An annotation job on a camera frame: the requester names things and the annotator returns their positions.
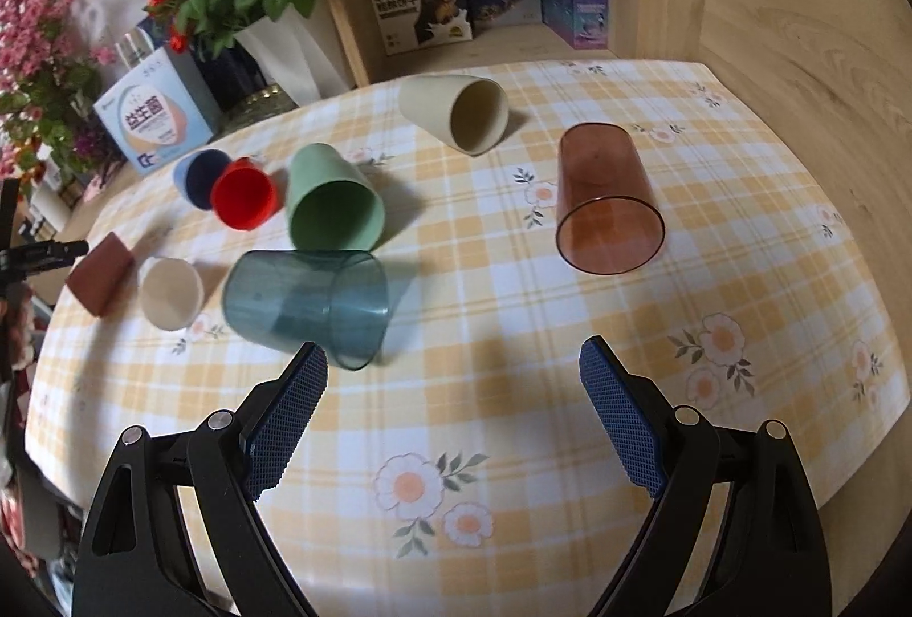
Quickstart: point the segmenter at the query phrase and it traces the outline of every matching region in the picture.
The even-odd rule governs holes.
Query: screw
[[[143,429],[139,426],[131,426],[131,428],[120,435],[120,441],[123,444],[133,444],[140,441],[142,437]]]
[[[685,426],[696,426],[699,424],[699,414],[695,409],[691,409],[690,406],[681,406],[679,409],[676,409],[675,418],[678,420],[679,424],[684,424]]]
[[[773,439],[785,439],[787,431],[781,421],[768,421],[766,423],[766,433]]]
[[[209,428],[213,432],[225,429],[228,424],[231,424],[232,419],[234,419],[234,415],[230,411],[217,411],[209,417]]]

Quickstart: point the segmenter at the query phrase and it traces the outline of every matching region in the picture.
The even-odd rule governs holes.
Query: tablecloth
[[[283,483],[257,505],[321,614],[587,614],[650,502],[633,488],[579,380],[601,334],[673,404],[714,424],[784,421],[822,505],[909,402],[877,288],[840,214],[789,149],[699,64],[553,62],[478,68],[512,106],[506,139],[471,159],[398,114],[399,82],[228,137],[282,176],[325,141],[380,191],[376,254],[395,311],[376,362],[333,371]],[[574,271],[555,249],[556,145],[586,120],[634,137],[667,222],[648,265]],[[64,292],[38,365],[26,448],[88,505],[117,435],[189,430],[234,408],[287,357],[243,341],[220,309],[243,252],[290,247],[284,214],[227,230],[182,202],[167,168],[108,204],[109,231],[195,260],[210,290],[181,334],[140,316],[133,284],[94,320]],[[201,569],[218,571],[192,497]],[[713,497],[678,602],[699,585]]]

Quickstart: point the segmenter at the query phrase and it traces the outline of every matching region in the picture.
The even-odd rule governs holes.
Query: green cup
[[[386,222],[367,177],[325,143],[304,146],[291,160],[286,208],[300,251],[369,252]]]

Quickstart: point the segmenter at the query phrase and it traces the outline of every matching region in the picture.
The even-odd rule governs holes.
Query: blue gripper pad
[[[250,471],[245,487],[252,501],[282,479],[301,435],[314,415],[316,403],[327,389],[327,356],[322,348],[313,350],[284,385],[248,444]]]
[[[667,477],[658,435],[618,379],[614,360],[591,339],[579,353],[579,378],[631,483],[646,488],[652,498],[661,496]]]

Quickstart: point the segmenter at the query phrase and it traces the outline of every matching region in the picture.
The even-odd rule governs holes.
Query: beige cup
[[[200,273],[189,262],[149,257],[140,268],[139,279],[140,307],[154,327],[178,331],[199,316],[205,290]]]
[[[462,74],[410,76],[402,82],[400,111],[435,139],[477,156],[500,142],[510,104],[491,79]]]

